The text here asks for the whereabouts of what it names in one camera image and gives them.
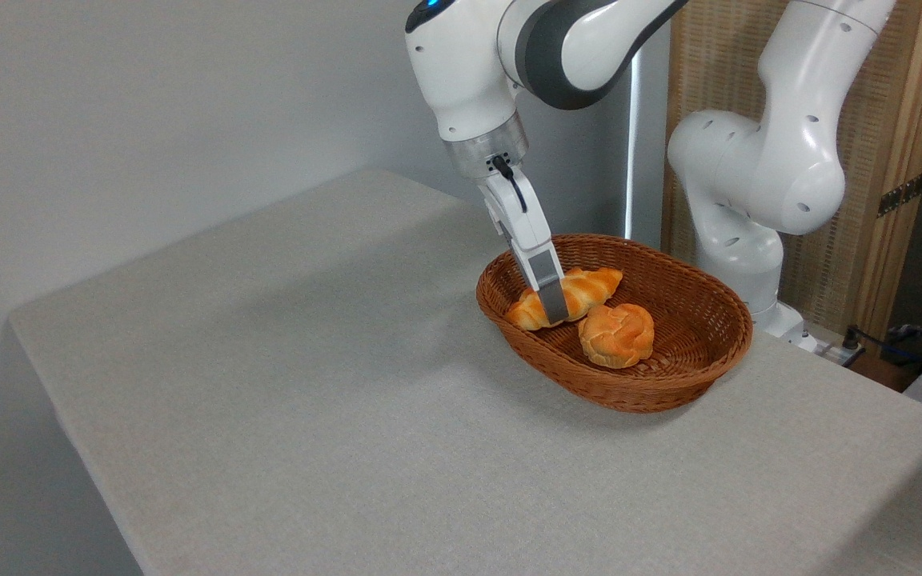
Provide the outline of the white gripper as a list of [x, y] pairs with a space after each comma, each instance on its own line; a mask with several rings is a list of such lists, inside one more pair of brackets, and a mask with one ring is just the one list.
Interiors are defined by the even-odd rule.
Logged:
[[[484, 204], [498, 234], [508, 244], [524, 284], [531, 287], [531, 280], [535, 284], [547, 325], [563, 323], [568, 318], [566, 296], [561, 286], [563, 267], [553, 243], [548, 243], [551, 241], [549, 225], [530, 180], [519, 166], [508, 166], [505, 171], [490, 166], [487, 176], [477, 180], [477, 186], [483, 192]], [[535, 252], [527, 259], [527, 267], [523, 252]]]

